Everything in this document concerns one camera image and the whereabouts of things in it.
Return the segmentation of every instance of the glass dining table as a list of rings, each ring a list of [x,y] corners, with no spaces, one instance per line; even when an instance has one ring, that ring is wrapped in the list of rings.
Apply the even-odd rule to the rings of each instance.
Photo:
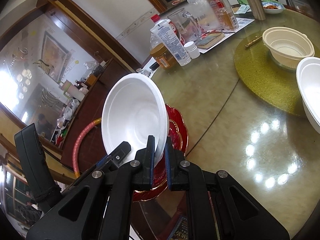
[[[240,42],[274,26],[296,29],[320,48],[320,24],[286,9],[255,20],[184,67],[158,69],[152,80],[165,103],[183,116],[189,134],[186,159],[206,171],[227,171],[292,238],[320,198],[320,135],[305,116],[289,114],[255,95],[234,63]],[[167,239],[177,215],[187,216],[184,195],[166,189],[139,202],[157,239]]]

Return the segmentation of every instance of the white foam bowl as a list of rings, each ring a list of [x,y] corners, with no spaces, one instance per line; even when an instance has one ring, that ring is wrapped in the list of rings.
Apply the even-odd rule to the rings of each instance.
[[[306,116],[320,133],[320,58],[307,57],[300,61],[296,77]]]
[[[168,114],[156,84],[138,73],[121,78],[105,101],[101,129],[108,154],[123,141],[131,145],[131,152],[122,163],[134,160],[136,152],[147,146],[148,136],[153,135],[156,166],[169,133]]]
[[[294,29],[273,27],[265,30],[263,43],[281,64],[295,70],[305,57],[313,57],[315,49],[308,37]]]

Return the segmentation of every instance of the red bottle cap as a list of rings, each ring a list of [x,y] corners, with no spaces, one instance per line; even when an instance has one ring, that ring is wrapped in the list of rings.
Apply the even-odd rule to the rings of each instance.
[[[153,16],[151,17],[151,20],[152,20],[154,23],[156,23],[157,21],[161,20],[161,18],[160,18],[159,15],[155,14],[155,15],[153,15]]]

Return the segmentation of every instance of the pink hose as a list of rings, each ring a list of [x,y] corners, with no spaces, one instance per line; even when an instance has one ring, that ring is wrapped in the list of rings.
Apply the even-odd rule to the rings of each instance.
[[[83,131],[80,133],[79,137],[77,138],[75,146],[73,147],[72,164],[73,164],[73,171],[75,172],[75,175],[77,178],[80,176],[80,171],[78,166],[78,152],[79,152],[80,145],[84,137],[87,135],[87,133],[99,123],[101,123],[101,118],[94,120],[86,128],[84,128]]]

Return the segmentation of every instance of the picture frame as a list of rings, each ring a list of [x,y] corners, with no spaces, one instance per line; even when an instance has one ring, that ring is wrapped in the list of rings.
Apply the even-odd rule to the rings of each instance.
[[[61,81],[61,77],[68,63],[69,51],[61,45],[47,31],[44,32],[41,59],[53,68],[49,72],[49,76],[56,82]]]

